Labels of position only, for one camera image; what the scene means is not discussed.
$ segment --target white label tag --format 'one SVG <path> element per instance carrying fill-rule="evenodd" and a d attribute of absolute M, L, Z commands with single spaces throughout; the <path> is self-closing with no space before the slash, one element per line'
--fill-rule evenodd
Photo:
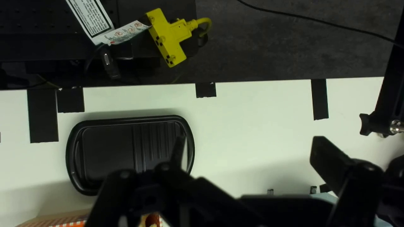
<path fill-rule="evenodd" d="M 117 45 L 133 39 L 134 36 L 148 29 L 148 25 L 144 25 L 140 21 L 135 20 L 121 27 L 101 34 L 100 41 L 107 45 Z"/>
<path fill-rule="evenodd" d="M 114 23 L 100 0 L 66 0 L 75 16 L 95 45 L 117 45 L 130 40 L 148 25 L 135 20 L 114 30 Z"/>
<path fill-rule="evenodd" d="M 100 44 L 93 40 L 95 36 L 114 29 L 114 23 L 100 0 L 66 1 L 93 44 Z"/>

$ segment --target black mechanical part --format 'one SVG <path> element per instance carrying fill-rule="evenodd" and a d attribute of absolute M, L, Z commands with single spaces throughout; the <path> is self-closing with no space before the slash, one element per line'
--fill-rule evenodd
<path fill-rule="evenodd" d="M 376 213 L 403 225 L 399 221 L 404 213 L 402 204 L 388 204 L 393 198 L 403 198 L 403 184 L 391 187 L 393 184 L 386 184 L 388 177 L 380 167 L 350 158 L 325 137 L 314 137 L 312 152 L 312 165 L 340 196 L 336 205 L 311 196 L 245 195 L 235 199 L 208 180 L 193 179 L 177 165 L 163 162 L 153 171 L 133 174 L 135 179 L 119 177 L 128 174 L 128 170 L 110 175 L 114 180 L 133 180 L 133 184 L 111 184 L 114 180 L 107 179 L 87 224 L 95 225 L 99 218 L 104 220 L 97 221 L 101 227 L 102 223 L 114 224 L 120 215 L 138 223 L 141 214 L 158 211 L 168 224 L 178 227 L 370 227 L 374 225 Z M 110 203 L 112 206 L 102 208 L 109 199 L 114 200 Z"/>
<path fill-rule="evenodd" d="M 326 137 L 314 137 L 311 162 L 327 185 L 340 195 L 335 208 L 335 211 L 340 210 L 340 218 L 331 221 L 337 225 L 357 225 L 359 221 L 372 225 L 376 213 L 394 225 L 404 225 L 403 160 L 403 156 L 393 160 L 383 174 L 379 166 L 369 161 L 350 158 Z"/>
<path fill-rule="evenodd" d="M 395 36 L 396 42 L 404 42 L 404 11 Z M 404 49 L 393 46 L 378 104 L 371 114 L 360 114 L 361 134 L 371 132 L 390 136 L 404 132 Z"/>
<path fill-rule="evenodd" d="M 116 64 L 116 60 L 115 58 L 112 56 L 112 52 L 109 50 L 109 49 L 104 49 L 100 51 L 100 58 L 102 60 L 102 65 L 104 65 L 104 69 L 106 71 L 106 74 L 116 80 L 116 79 L 120 79 L 123 75 L 119 70 L 119 66 Z"/>

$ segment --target white surface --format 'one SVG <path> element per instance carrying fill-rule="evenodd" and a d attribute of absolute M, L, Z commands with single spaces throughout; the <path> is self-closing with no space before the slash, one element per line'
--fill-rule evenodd
<path fill-rule="evenodd" d="M 312 137 L 326 134 L 352 157 L 385 166 L 403 153 L 402 136 L 360 136 L 359 113 L 371 112 L 381 78 L 328 80 L 330 118 L 313 121 L 309 80 L 220 83 L 216 98 L 193 84 L 85 89 L 85 113 L 58 114 L 59 142 L 29 143 L 25 90 L 0 92 L 0 225 L 37 214 L 90 206 L 64 166 L 71 128 L 92 118 L 181 114 L 196 138 L 193 175 L 232 195 L 307 192 L 322 180 L 309 166 Z"/>

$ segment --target black tape strip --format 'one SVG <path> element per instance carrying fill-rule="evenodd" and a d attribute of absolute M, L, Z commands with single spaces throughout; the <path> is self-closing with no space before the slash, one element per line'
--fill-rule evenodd
<path fill-rule="evenodd" d="M 216 97 L 216 83 L 215 81 L 200 81 L 196 83 L 197 98 Z"/>
<path fill-rule="evenodd" d="M 85 112 L 83 89 L 61 89 L 57 92 L 58 112 Z"/>
<path fill-rule="evenodd" d="M 30 142 L 58 141 L 56 90 L 28 89 Z"/>
<path fill-rule="evenodd" d="M 328 97 L 326 79 L 312 79 L 312 99 L 314 119 L 328 118 Z"/>

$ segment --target yellow clamp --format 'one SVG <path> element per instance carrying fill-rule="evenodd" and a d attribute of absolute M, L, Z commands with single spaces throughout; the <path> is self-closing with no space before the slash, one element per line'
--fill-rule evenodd
<path fill-rule="evenodd" d="M 181 46 L 181 41 L 189 39 L 192 31 L 197 29 L 200 23 L 208 23 L 208 29 L 212 23 L 208 17 L 191 21 L 178 18 L 176 22 L 170 23 L 167 21 L 160 7 L 146 12 L 146 16 L 152 22 L 149 32 L 169 68 L 173 68 L 187 59 L 187 55 Z"/>

